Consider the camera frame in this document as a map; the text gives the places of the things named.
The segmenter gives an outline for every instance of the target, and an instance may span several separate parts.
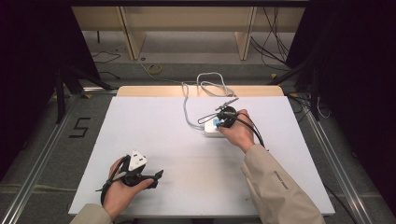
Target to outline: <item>person's right hand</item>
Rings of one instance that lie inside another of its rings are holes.
[[[246,109],[237,112],[238,118],[253,127],[253,123],[248,117]],[[240,147],[244,153],[254,146],[253,131],[244,123],[236,120],[231,128],[219,127],[221,133],[234,145]]]

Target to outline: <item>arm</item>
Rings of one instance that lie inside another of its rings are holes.
[[[121,159],[122,158],[118,159],[111,166],[108,174],[109,177],[111,177]],[[96,204],[86,204],[72,220],[71,224],[112,223],[112,221],[128,207],[134,196],[143,189],[146,189],[153,181],[153,179],[145,179],[133,187],[124,185],[120,180],[113,182],[107,191],[103,207]]]
[[[86,204],[70,224],[111,224],[108,212],[100,205]]]
[[[252,124],[246,110],[238,113],[239,119]],[[220,131],[246,154],[242,171],[262,223],[324,223],[308,195],[264,147],[254,144],[245,124],[236,121]]]

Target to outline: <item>beige jacket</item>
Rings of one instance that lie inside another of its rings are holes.
[[[325,223],[308,195],[261,145],[247,152],[242,172],[262,223]],[[111,224],[111,217],[102,206],[87,204],[71,223]]]

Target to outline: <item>white table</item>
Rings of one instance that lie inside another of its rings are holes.
[[[215,112],[226,98],[191,97],[191,121]],[[122,213],[128,217],[255,217],[243,153],[224,138],[208,138],[185,121],[183,97],[114,97],[69,214],[100,204],[108,168],[136,149],[148,158],[144,175],[164,169],[156,189],[139,193]],[[264,144],[311,197],[323,215],[334,210],[286,97],[240,97]]]

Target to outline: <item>white power adapter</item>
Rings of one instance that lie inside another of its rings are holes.
[[[217,126],[219,123],[221,123],[221,120],[216,117],[205,122],[204,135],[206,137],[224,137]]]

